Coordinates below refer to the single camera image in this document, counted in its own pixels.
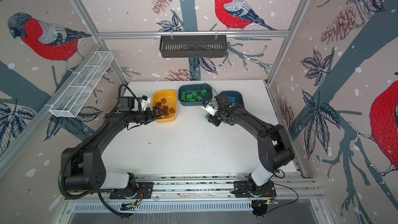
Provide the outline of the long green lego brick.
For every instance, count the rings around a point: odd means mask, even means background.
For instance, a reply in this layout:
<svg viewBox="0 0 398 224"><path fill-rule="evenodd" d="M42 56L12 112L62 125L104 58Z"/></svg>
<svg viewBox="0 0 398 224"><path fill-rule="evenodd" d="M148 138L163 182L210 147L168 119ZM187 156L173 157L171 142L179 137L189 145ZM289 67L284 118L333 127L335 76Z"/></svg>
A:
<svg viewBox="0 0 398 224"><path fill-rule="evenodd" d="M188 102L189 101L189 99L187 98L187 92L182 92L181 93L181 100L183 102Z"/></svg>

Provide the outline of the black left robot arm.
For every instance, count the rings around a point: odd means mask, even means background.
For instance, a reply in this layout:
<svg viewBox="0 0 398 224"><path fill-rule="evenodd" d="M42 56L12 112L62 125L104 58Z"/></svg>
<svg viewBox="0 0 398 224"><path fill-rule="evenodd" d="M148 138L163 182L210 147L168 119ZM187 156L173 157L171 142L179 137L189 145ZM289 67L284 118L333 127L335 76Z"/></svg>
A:
<svg viewBox="0 0 398 224"><path fill-rule="evenodd" d="M166 115L166 111L154 107L141 111L128 110L126 107L114 107L105 116L104 123L95 133L82 141L75 148L67 148L61 154L61 167L58 176L60 193L66 199L79 199L89 194L126 190L135 195L139 192L136 180L131 173L122 173L121 186L106 186L111 179L111 172L107 171L102 153L118 133L129 124L135 127L147 125Z"/></svg>

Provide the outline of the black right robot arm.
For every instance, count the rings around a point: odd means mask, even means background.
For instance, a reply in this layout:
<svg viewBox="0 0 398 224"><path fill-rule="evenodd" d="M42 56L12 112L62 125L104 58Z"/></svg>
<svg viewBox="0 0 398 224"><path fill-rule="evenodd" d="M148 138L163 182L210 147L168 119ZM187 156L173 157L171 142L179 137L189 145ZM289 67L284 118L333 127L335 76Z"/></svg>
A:
<svg viewBox="0 0 398 224"><path fill-rule="evenodd" d="M215 99L216 106L202 104L202 109L207 111L208 122L216 127L222 122L237 124L257 141L260 164L249 174L247 186L251 195L259 197L271 185L271 178L277 171L295 159L288 130L280 124L272 125L261 120L241 104L232 103L225 93L215 96Z"/></svg>

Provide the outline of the yellow plastic bin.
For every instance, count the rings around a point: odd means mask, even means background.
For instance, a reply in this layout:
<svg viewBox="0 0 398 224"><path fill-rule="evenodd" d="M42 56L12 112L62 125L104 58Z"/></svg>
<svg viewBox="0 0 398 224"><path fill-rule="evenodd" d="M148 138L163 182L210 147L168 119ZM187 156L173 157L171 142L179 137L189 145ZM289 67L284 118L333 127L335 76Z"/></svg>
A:
<svg viewBox="0 0 398 224"><path fill-rule="evenodd" d="M162 104L161 108L163 109L163 106L168 106L169 109L174 108L175 113L174 114L169 113L170 116L168 118L164 118L164 116L162 116L161 118L157 119L156 122L158 123L172 122L177 118L177 93L173 90L162 90L156 92L153 96L152 106L156 106L156 102L161 102L162 98L166 98L167 102L165 104Z"/></svg>

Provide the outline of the right dark teal bin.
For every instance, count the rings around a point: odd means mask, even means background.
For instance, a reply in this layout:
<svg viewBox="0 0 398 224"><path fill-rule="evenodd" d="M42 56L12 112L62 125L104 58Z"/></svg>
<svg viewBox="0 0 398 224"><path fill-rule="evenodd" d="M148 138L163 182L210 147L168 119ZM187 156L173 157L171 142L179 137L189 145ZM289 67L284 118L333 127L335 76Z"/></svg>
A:
<svg viewBox="0 0 398 224"><path fill-rule="evenodd" d="M227 97L229 97L229 96L235 97L235 102L231 102L233 105L240 104L241 106L245 106L243 96L240 92L233 91L233 90L227 90L227 91L222 91L221 94L226 94Z"/></svg>

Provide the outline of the dark teal bin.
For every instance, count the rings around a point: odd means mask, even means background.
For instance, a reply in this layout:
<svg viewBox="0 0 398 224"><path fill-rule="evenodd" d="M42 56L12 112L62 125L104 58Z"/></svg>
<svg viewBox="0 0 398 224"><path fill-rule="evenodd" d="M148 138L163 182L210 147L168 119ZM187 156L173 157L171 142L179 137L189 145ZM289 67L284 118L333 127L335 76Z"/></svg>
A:
<svg viewBox="0 0 398 224"><path fill-rule="evenodd" d="M233 105L240 104L241 106L245 106L243 96L240 92L233 91L233 90L227 90L227 91L222 91L221 94L226 94L227 97L229 97L229 96L235 97L235 102L231 102Z"/></svg>
<svg viewBox="0 0 398 224"><path fill-rule="evenodd" d="M206 89L207 90L207 95L206 96L201 96L201 90ZM196 92L198 95L200 95L203 100L202 101L197 101L196 99L188 102L183 102L181 100L181 93L182 92L187 92L187 94L192 94L192 92ZM189 84L189 85L183 85L179 88L178 90L178 99L181 103L182 106L201 106L202 103L210 102L213 99L213 94L212 94L212 88L208 84Z"/></svg>

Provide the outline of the middle dark teal bin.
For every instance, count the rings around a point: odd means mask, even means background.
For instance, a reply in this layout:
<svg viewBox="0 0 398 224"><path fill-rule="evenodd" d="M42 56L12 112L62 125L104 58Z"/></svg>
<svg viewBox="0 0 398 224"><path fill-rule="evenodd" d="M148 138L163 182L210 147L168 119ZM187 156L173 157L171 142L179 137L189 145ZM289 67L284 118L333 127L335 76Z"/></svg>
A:
<svg viewBox="0 0 398 224"><path fill-rule="evenodd" d="M207 95L206 96L201 96L201 90L206 89L207 90ZM187 92L187 94L192 94L192 92L196 92L198 95L200 95L203 100L202 101L197 101L196 99L188 102L183 102L181 100L181 93L182 92ZM213 94L212 94L212 88L208 84L189 84L189 85L183 85L179 88L178 90L178 99L181 103L182 106L201 106L202 103L210 102L213 99Z"/></svg>

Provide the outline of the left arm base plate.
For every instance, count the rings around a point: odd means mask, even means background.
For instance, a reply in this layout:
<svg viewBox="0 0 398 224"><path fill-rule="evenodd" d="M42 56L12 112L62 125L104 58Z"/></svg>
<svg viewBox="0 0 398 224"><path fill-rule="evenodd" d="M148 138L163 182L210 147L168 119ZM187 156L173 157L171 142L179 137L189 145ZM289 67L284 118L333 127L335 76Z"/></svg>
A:
<svg viewBox="0 0 398 224"><path fill-rule="evenodd" d="M132 183L128 184L126 188L113 190L109 198L112 200L150 199L152 190L152 182Z"/></svg>

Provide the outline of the aluminium mounting rail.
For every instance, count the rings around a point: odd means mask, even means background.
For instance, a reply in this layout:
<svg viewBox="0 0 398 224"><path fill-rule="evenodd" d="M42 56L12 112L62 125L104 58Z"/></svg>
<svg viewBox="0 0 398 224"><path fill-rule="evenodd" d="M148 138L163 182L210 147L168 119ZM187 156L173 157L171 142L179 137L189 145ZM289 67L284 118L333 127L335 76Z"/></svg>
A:
<svg viewBox="0 0 398 224"><path fill-rule="evenodd" d="M240 200L258 198L237 198L231 194L235 181L247 181L248 174L181 174L181 175L138 175L136 183L153 183L150 199L146 201L206 201L206 200ZM323 196L313 179L305 179L298 173L278 174L272 178L277 196L270 199L272 203L278 200L322 199ZM105 200L112 200L110 192L103 192Z"/></svg>

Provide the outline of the white mesh wall shelf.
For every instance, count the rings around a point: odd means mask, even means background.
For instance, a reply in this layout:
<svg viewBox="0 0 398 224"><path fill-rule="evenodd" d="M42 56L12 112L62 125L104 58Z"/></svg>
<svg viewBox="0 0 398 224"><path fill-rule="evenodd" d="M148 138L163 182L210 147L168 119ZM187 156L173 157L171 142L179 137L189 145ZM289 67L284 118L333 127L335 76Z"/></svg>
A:
<svg viewBox="0 0 398 224"><path fill-rule="evenodd" d="M113 59L109 51L90 53L84 60L83 68L72 73L71 83L52 104L49 112L55 117L77 117Z"/></svg>

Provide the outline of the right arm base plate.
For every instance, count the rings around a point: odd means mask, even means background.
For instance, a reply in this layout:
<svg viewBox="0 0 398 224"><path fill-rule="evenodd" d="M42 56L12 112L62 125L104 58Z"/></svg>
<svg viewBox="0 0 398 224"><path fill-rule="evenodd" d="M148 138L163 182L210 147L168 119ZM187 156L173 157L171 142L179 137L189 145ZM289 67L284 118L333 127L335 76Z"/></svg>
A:
<svg viewBox="0 0 398 224"><path fill-rule="evenodd" d="M277 196L274 183L269 180L262 186L257 186L253 181L235 181L231 194L237 198L275 198Z"/></svg>

